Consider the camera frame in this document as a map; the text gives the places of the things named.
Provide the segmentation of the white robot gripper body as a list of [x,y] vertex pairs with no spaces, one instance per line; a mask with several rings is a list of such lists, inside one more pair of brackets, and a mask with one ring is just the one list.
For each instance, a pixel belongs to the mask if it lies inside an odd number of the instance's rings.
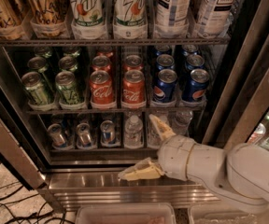
[[165,140],[158,150],[158,162],[165,174],[183,181],[214,182],[225,172],[225,158],[223,149],[182,135]]

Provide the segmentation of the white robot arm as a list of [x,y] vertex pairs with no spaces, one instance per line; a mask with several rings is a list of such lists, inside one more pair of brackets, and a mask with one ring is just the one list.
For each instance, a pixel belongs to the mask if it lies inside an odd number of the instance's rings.
[[146,158],[119,173],[127,181],[162,176],[202,185],[241,211],[259,214],[269,206],[269,151],[252,144],[230,150],[199,144],[174,133],[157,116],[149,119],[161,138],[157,160]]

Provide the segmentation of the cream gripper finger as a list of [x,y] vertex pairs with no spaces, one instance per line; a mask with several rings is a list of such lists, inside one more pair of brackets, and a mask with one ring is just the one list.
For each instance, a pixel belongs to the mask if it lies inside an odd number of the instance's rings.
[[172,128],[168,124],[164,123],[157,116],[150,114],[149,119],[153,127],[155,128],[156,133],[160,136],[160,139],[162,141],[167,140],[168,138],[175,135]]
[[139,161],[134,166],[118,173],[118,178],[126,181],[151,180],[164,176],[164,171],[158,162],[152,158]]

